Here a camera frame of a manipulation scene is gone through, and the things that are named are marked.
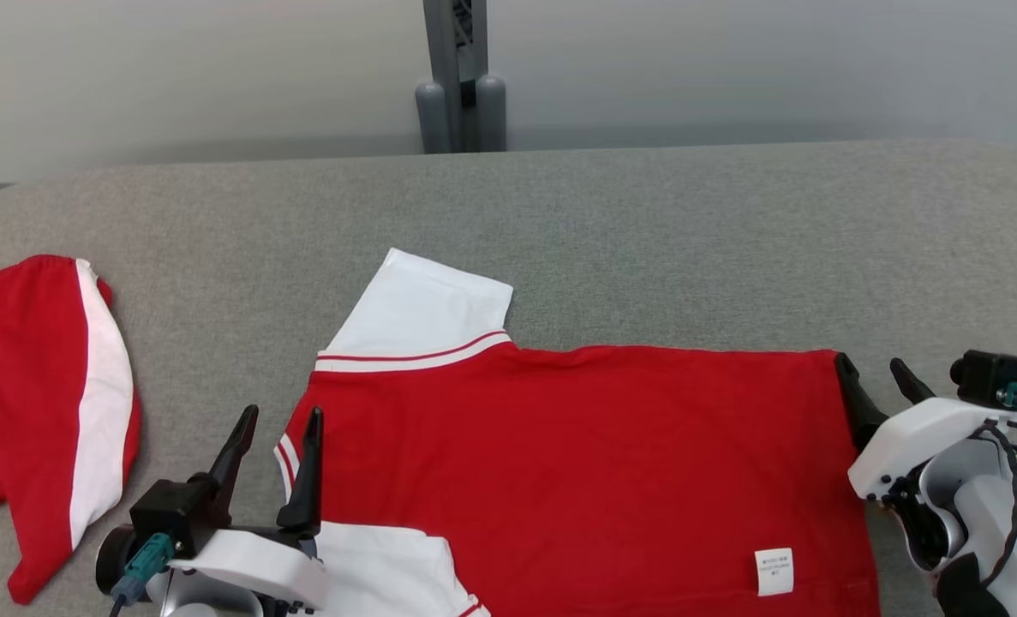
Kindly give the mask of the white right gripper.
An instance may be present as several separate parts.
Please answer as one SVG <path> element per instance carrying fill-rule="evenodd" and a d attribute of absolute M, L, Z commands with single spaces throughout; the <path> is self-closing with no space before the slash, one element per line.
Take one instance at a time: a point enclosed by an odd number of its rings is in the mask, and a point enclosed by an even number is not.
<path fill-rule="evenodd" d="M 844 352 L 835 356 L 835 371 L 850 439 L 861 452 L 850 484 L 893 513 L 912 563 L 947 567 L 975 554 L 981 566 L 1004 565 L 1017 534 L 1017 462 L 1007 440 L 1017 411 L 937 398 L 893 356 L 889 371 L 914 406 L 888 418 Z"/>

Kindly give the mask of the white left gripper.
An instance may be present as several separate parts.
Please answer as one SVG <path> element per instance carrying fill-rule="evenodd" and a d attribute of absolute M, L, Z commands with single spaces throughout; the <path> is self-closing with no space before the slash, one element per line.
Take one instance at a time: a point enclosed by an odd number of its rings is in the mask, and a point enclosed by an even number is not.
<path fill-rule="evenodd" d="M 229 516 L 242 458 L 251 447 L 259 407 L 250 404 L 235 422 L 210 469 L 214 511 Z M 289 536 L 316 536 L 321 523 L 324 418 L 314 407 L 302 450 L 289 436 L 278 442 L 286 503 L 278 527 Z M 324 563 L 301 549 L 245 530 L 218 530 L 192 559 L 169 562 L 169 617 L 268 617 L 323 613 L 328 577 Z"/>

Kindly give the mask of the red shorts with white stripe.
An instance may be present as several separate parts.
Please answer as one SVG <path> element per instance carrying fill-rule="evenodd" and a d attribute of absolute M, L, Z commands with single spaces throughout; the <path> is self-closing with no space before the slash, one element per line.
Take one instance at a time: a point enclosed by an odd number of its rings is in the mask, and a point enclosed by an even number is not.
<path fill-rule="evenodd" d="M 141 402 L 110 286 L 88 261 L 39 255 L 0 270 L 0 504 L 27 605 L 120 503 Z"/>

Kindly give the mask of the red shirt with white sleeves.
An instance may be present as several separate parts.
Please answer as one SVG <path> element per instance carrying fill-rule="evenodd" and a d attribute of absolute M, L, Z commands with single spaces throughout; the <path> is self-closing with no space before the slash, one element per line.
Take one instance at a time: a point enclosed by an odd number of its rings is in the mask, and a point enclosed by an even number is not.
<path fill-rule="evenodd" d="M 833 349 L 529 349 L 513 289 L 392 249 L 319 352 L 326 612 L 881 617 Z"/>

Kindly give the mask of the grey partition post with feet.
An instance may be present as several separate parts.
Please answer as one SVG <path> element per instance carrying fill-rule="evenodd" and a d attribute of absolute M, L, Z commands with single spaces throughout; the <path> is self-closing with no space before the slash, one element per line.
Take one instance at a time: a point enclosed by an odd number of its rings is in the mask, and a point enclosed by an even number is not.
<path fill-rule="evenodd" d="M 504 152 L 506 83 L 489 66 L 488 0 L 422 0 L 431 79 L 415 90 L 425 155 Z"/>

